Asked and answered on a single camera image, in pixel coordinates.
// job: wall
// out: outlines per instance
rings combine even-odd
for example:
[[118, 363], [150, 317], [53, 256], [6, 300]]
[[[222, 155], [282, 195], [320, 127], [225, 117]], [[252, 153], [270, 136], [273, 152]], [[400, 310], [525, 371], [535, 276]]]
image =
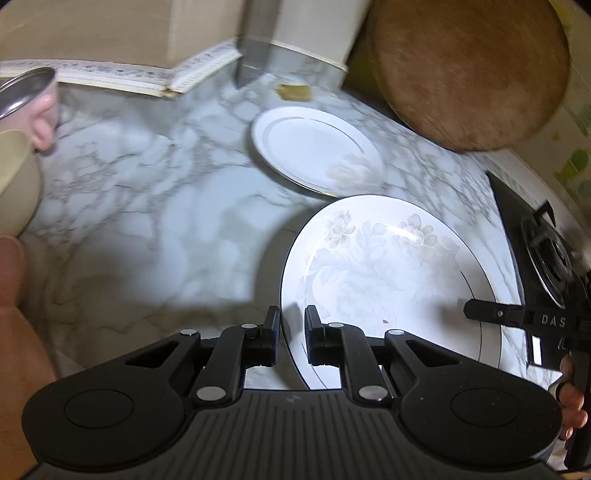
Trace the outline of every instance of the wall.
[[591, 219], [591, 17], [572, 0], [551, 3], [569, 39], [569, 87], [550, 121], [513, 150], [575, 214]]
[[14, 0], [0, 10], [0, 60], [174, 67], [238, 33], [243, 0]]
[[274, 42], [345, 68], [370, 0], [283, 0]]
[[236, 37], [243, 3], [243, 0], [174, 0], [168, 64], [177, 65], [197, 52]]

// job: beige bowl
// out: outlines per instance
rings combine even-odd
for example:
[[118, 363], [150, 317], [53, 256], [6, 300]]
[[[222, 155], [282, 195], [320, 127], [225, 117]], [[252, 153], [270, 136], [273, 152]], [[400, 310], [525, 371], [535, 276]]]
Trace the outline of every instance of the beige bowl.
[[41, 169], [27, 136], [0, 133], [0, 235], [16, 236], [31, 220], [41, 198]]

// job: burner grate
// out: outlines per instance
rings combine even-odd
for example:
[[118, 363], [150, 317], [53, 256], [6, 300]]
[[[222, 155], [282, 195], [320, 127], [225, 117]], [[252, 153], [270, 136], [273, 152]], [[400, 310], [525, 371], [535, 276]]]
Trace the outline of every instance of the burner grate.
[[573, 282], [573, 270], [560, 236], [536, 214], [521, 220], [521, 231], [544, 290], [556, 305], [566, 308], [564, 296]]

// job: hand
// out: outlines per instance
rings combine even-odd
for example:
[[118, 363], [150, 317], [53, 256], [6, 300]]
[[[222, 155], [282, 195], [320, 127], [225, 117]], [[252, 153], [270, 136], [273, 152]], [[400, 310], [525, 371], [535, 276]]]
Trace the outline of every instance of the hand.
[[[567, 377], [573, 375], [573, 363], [566, 355], [560, 362], [560, 371]], [[587, 412], [583, 408], [584, 395], [572, 383], [566, 383], [558, 393], [558, 401], [562, 407], [562, 430], [560, 438], [568, 440], [574, 429], [579, 429], [587, 423]]]

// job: gas stove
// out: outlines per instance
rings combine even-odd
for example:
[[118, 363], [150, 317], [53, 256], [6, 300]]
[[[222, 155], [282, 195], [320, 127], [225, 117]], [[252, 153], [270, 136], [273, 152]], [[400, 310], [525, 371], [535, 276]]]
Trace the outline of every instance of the gas stove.
[[[539, 309], [558, 307], [565, 314], [588, 313], [587, 277], [573, 272], [577, 253], [556, 231], [550, 203], [535, 209], [492, 173], [487, 175], [511, 249], [521, 303]], [[540, 339], [529, 332], [526, 339], [528, 365], [559, 370], [567, 353], [559, 340]]]

